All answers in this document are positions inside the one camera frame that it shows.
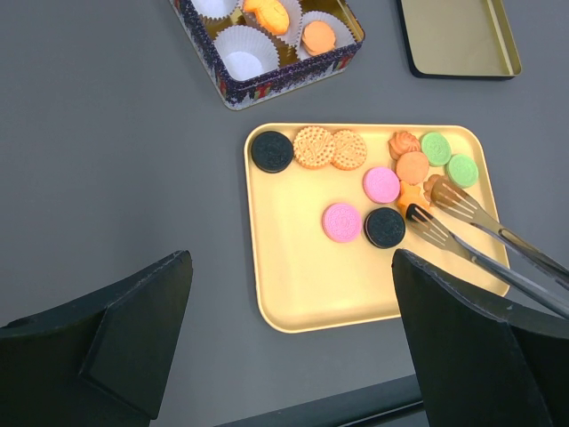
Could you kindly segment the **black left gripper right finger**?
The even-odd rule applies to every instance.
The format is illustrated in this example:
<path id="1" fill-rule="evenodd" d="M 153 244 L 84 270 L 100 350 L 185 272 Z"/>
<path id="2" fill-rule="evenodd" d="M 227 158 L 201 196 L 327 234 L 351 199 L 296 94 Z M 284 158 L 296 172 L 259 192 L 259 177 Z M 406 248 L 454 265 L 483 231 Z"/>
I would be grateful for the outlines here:
<path id="1" fill-rule="evenodd" d="M 404 249 L 392 275 L 432 426 L 566 426 L 568 322 Z"/>

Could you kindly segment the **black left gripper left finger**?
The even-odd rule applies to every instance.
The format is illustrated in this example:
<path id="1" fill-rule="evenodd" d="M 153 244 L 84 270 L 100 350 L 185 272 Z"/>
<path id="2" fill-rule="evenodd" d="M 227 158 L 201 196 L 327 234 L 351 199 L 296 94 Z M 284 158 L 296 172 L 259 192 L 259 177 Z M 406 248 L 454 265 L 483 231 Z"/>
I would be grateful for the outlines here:
<path id="1" fill-rule="evenodd" d="M 177 251 L 1 328 L 3 426 L 148 426 L 157 419 L 193 276 Z"/>

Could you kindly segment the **black sandwich cookie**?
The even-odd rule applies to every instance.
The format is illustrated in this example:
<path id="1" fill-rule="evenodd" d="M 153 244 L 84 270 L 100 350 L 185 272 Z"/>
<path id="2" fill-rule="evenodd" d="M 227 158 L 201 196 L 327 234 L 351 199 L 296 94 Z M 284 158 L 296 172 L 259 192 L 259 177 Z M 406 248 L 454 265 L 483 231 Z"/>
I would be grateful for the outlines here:
<path id="1" fill-rule="evenodd" d="M 405 237 L 405 220 L 389 207 L 372 210 L 365 218 L 365 235 L 371 244 L 381 249 L 397 246 Z"/>

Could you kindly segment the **orange star cookie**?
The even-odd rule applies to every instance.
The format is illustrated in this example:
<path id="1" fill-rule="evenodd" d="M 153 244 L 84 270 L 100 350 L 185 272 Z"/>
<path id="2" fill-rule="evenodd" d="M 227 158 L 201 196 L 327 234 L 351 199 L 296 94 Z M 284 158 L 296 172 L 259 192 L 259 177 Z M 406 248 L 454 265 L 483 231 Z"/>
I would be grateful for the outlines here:
<path id="1" fill-rule="evenodd" d="M 429 202 L 421 195 L 421 188 L 411 185 L 406 181 L 400 182 L 400 194 L 397 200 L 397 208 L 399 212 L 406 217 L 409 205 L 415 204 L 426 211 L 430 211 Z"/>

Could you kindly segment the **orange scalloped round cookie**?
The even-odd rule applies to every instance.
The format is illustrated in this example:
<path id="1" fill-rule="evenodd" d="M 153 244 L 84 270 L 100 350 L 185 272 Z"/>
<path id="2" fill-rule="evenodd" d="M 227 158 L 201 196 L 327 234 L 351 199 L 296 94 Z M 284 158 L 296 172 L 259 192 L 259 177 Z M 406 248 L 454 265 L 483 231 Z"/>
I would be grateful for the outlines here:
<path id="1" fill-rule="evenodd" d="M 336 35 L 326 22 L 313 20 L 303 29 L 301 41 L 310 56 L 317 56 L 335 48 Z"/>

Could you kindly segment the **orange fish shaped cookie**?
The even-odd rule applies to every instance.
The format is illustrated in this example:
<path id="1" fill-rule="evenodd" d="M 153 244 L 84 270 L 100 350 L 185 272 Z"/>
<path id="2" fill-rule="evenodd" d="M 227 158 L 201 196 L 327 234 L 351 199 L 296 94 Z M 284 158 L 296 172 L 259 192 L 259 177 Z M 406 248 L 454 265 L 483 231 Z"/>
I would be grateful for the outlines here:
<path id="1" fill-rule="evenodd" d="M 258 23 L 275 36 L 284 35 L 290 26 L 288 11 L 277 0 L 244 0 L 245 12 L 252 12 Z"/>

